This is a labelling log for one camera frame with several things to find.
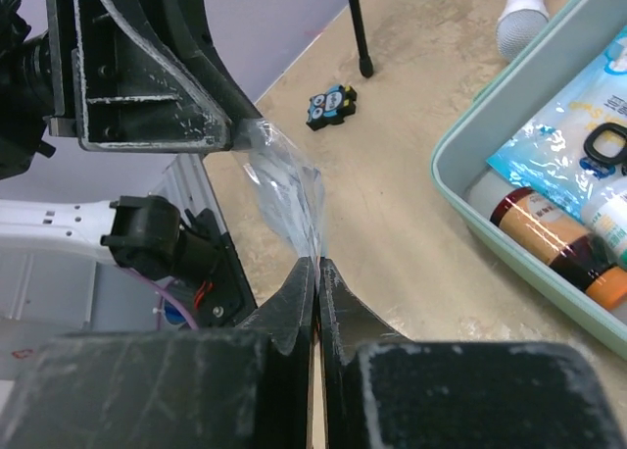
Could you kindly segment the mint green medicine case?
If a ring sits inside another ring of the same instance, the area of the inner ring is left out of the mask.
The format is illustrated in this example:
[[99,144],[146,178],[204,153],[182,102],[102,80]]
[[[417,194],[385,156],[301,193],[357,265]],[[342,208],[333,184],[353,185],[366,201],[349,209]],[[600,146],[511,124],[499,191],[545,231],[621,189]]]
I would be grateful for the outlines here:
[[436,186],[521,277],[626,353],[626,0],[571,0],[437,145]]

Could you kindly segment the clear bottle green label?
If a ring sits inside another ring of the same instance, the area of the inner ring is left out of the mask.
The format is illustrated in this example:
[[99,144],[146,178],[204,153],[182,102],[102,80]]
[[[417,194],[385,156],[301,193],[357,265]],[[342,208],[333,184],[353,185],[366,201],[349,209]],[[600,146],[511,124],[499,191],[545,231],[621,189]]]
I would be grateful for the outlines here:
[[626,177],[598,189],[583,206],[584,225],[600,238],[617,264],[626,269]]

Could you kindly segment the blue plaster packet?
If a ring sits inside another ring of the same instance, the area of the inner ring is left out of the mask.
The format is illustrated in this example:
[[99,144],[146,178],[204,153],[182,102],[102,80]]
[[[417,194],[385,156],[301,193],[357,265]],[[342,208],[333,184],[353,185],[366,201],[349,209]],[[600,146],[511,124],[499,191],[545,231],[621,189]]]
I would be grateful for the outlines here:
[[585,162],[584,141],[603,123],[626,125],[626,30],[566,84],[488,159],[498,175],[530,187],[574,217],[603,186],[606,177]]

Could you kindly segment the blue owl toy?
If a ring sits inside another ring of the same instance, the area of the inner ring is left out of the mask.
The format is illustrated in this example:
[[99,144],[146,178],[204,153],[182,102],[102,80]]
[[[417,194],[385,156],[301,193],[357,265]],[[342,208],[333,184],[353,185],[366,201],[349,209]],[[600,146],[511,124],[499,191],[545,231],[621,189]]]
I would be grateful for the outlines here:
[[313,131],[340,125],[357,110],[358,93],[351,85],[334,85],[310,98],[306,125]]

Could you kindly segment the white microphone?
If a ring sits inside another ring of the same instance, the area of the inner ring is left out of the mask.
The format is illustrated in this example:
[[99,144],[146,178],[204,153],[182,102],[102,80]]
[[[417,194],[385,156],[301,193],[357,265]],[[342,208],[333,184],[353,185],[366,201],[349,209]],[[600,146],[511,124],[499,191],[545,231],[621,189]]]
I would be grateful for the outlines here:
[[506,0],[497,21],[496,40],[500,55],[513,61],[549,22],[545,0]]

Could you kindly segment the black handled scissors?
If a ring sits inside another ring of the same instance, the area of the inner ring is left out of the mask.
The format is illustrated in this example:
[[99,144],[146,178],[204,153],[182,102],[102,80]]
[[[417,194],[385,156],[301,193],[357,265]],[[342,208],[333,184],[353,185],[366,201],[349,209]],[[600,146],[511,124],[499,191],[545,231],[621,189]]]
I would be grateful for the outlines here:
[[626,126],[603,123],[594,128],[584,141],[585,162],[601,177],[626,175]]

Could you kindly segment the brown medicine bottle orange cap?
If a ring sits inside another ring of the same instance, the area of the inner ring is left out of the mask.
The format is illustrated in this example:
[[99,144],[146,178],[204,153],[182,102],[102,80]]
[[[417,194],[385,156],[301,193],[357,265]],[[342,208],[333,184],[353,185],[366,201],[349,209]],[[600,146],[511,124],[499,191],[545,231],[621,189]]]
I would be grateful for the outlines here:
[[603,242],[542,194],[529,187],[512,190],[490,222],[606,310],[626,302],[626,272]]

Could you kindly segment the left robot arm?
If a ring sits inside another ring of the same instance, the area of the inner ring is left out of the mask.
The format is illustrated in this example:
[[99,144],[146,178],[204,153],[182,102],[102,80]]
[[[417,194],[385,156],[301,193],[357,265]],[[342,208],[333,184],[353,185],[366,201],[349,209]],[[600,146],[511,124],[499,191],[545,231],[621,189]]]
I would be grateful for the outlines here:
[[[87,151],[233,149],[259,111],[222,62],[204,0],[1,0],[1,176]],[[201,280],[219,258],[161,196],[91,204],[5,201],[1,241],[89,257],[158,280]]]

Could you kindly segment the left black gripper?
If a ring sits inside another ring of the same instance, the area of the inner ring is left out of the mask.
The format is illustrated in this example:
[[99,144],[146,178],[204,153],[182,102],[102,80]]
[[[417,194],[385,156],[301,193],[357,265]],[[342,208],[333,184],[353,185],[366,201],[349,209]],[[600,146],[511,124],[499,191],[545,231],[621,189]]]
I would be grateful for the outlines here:
[[5,178],[53,156],[53,136],[87,151],[246,150],[245,123],[261,116],[204,0],[1,0]]

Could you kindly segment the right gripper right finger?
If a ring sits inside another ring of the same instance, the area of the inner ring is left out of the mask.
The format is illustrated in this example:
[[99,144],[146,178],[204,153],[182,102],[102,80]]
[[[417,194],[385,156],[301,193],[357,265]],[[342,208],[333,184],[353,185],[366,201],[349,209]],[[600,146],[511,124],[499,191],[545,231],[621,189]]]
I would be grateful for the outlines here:
[[330,448],[622,448],[603,388],[573,348],[413,341],[320,264],[318,332]]

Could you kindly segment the small clear plaster bag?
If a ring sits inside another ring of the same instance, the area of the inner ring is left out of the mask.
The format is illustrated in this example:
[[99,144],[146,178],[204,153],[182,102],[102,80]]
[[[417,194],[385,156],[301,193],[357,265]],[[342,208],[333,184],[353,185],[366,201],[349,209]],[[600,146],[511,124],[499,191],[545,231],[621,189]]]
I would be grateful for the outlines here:
[[320,170],[266,119],[240,123],[234,141],[234,151],[252,182],[265,223],[319,271],[325,252],[325,193]]

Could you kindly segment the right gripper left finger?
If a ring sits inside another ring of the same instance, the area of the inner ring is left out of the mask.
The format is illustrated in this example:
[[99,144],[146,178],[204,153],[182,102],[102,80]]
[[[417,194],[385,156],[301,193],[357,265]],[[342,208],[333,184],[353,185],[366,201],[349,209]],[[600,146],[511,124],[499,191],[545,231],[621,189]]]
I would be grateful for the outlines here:
[[5,448],[308,448],[314,266],[241,324],[69,334],[16,381]]

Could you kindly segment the black perforated music stand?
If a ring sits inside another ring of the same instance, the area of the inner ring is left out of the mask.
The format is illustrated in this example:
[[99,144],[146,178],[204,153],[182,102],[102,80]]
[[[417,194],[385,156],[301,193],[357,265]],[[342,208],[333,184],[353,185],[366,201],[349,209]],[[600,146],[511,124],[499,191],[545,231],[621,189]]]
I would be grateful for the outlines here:
[[374,75],[374,66],[368,51],[361,3],[360,0],[348,0],[348,5],[357,44],[359,70],[363,77],[371,78]]

